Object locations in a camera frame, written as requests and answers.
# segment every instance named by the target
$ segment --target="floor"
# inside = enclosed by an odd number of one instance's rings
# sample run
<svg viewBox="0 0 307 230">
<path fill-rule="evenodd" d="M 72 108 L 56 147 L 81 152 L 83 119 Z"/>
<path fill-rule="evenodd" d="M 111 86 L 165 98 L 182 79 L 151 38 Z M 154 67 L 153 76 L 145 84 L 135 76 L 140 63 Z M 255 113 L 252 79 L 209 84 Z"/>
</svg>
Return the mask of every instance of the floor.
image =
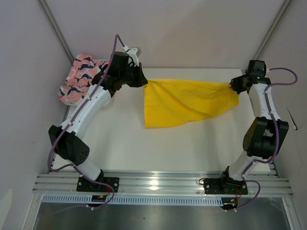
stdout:
<svg viewBox="0 0 307 230">
<path fill-rule="evenodd" d="M 220 207 L 107 205 L 91 211 L 43 203 L 35 230 L 290 230 L 280 198 L 258 198 L 225 213 Z"/>
</svg>

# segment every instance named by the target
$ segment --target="metal plate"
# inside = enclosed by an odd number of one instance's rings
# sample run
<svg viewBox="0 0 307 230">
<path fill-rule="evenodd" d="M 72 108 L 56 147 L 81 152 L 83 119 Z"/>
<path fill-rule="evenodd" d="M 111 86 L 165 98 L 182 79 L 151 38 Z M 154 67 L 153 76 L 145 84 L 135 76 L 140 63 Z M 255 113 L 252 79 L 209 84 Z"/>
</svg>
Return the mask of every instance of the metal plate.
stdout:
<svg viewBox="0 0 307 230">
<path fill-rule="evenodd" d="M 118 186 L 119 186 L 119 178 L 118 177 L 104 177 L 104 183 L 111 186 L 114 191 L 118 192 Z M 77 192 L 89 192 L 89 193 L 107 193 L 108 187 L 92 183 L 88 180 L 86 180 L 84 177 L 79 177 L 78 183 L 77 183 Z"/>
<path fill-rule="evenodd" d="M 221 179 L 220 178 L 207 178 L 203 180 L 205 194 L 219 194 L 219 195 L 237 195 L 237 186 L 234 185 L 227 185 L 227 188 L 223 189 L 220 185 Z M 242 187 L 240 187 L 240 192 L 242 195 L 248 194 L 248 188 L 245 182 L 242 181 Z"/>
<path fill-rule="evenodd" d="M 237 212 L 220 207 L 42 203 L 35 230 L 290 230 L 280 198 L 259 198 Z"/>
</svg>

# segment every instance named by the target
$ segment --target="white cable clip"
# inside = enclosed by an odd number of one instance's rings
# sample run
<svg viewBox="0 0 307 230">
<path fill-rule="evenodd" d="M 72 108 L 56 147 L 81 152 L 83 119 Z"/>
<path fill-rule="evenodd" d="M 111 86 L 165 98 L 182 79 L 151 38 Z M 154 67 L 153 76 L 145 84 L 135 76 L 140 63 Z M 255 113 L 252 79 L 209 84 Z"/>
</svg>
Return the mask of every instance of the white cable clip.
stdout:
<svg viewBox="0 0 307 230">
<path fill-rule="evenodd" d="M 269 88 L 268 88 L 267 90 L 264 91 L 263 94 L 270 94 L 270 93 L 271 93 L 271 91 L 269 91 Z"/>
<path fill-rule="evenodd" d="M 91 100 L 91 97 L 90 97 L 90 94 L 87 93 L 85 96 L 84 96 L 87 100 Z"/>
<path fill-rule="evenodd" d="M 123 49 L 124 49 L 125 52 L 127 52 L 129 50 L 129 47 L 128 46 L 124 46 Z"/>
</svg>

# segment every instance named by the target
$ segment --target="red wire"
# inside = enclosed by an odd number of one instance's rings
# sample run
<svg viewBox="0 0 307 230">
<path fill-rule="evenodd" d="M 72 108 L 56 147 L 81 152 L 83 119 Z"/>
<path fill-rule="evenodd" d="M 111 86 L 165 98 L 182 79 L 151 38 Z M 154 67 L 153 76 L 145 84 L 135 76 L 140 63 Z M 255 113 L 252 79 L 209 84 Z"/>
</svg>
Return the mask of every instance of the red wire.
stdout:
<svg viewBox="0 0 307 230">
<path fill-rule="evenodd" d="M 237 199 L 240 199 L 241 196 L 242 196 L 242 193 L 241 193 L 240 189 L 236 190 L 236 192 L 237 192 L 237 191 L 239 192 L 240 196 L 239 196 L 239 197 L 236 196 L 236 198 L 237 198 Z"/>
</svg>

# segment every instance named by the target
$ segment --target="white table surface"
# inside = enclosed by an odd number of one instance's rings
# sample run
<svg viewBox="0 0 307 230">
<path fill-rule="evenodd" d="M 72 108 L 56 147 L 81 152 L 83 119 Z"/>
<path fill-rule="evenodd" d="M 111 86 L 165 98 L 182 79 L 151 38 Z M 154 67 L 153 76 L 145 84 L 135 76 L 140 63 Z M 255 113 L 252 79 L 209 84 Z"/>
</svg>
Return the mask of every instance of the white table surface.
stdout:
<svg viewBox="0 0 307 230">
<path fill-rule="evenodd" d="M 144 69 L 147 79 L 229 82 L 239 69 Z M 223 171 L 242 152 L 243 136 L 254 120 L 246 92 L 239 105 L 220 116 L 172 128 L 144 128 L 143 88 L 127 85 L 95 116 L 83 141 L 103 170 Z M 56 156 L 54 168 L 67 162 Z M 268 173 L 258 164 L 253 172 Z"/>
</svg>

